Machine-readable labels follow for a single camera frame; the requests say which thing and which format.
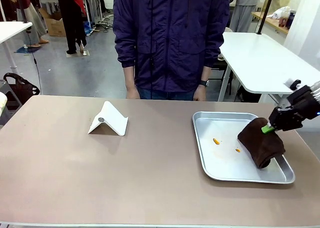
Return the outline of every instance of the jacket zipper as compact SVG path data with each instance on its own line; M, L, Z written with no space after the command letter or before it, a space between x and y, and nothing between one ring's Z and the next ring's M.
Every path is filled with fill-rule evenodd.
M170 27L171 27L171 19L172 19L172 7L174 4L174 0L170 0L170 8L169 8L169 17L168 17L168 27L166 32L166 46L165 46L165 72L164 72L164 90L167 87L167 78L168 78L168 52L169 52L169 37L170 37Z

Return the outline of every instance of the jacket sleeve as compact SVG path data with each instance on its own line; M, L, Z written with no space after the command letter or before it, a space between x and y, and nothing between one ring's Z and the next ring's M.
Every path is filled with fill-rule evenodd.
M118 60L123 68L134 66L137 35L133 0L113 0L113 13L113 31Z
M229 20L229 0L211 0L205 40L204 65L212 68L224 43L223 33Z

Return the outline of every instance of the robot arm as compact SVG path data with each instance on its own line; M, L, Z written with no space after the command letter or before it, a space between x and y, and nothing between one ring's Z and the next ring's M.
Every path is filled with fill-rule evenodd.
M311 87L305 85L287 97L290 106L275 107L269 117L269 124L262 128L263 133L273 130L288 131L301 128L305 119L320 115L320 81Z

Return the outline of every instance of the white plastic stand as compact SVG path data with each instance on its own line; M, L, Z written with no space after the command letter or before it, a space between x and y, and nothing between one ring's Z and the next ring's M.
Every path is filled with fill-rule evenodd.
M106 123L115 133L120 136L124 136L126 133L128 119L129 118L125 118L118 109L112 105L112 103L105 101L100 113L98 113L94 118L88 134L90 134L100 124Z

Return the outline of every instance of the brown towel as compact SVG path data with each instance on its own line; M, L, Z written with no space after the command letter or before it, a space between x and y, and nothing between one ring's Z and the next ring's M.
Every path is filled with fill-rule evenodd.
M267 123L264 118L256 118L238 135L238 140L250 152L259 169L267 167L272 158L283 155L286 151L284 143L274 131L263 134L261 128Z

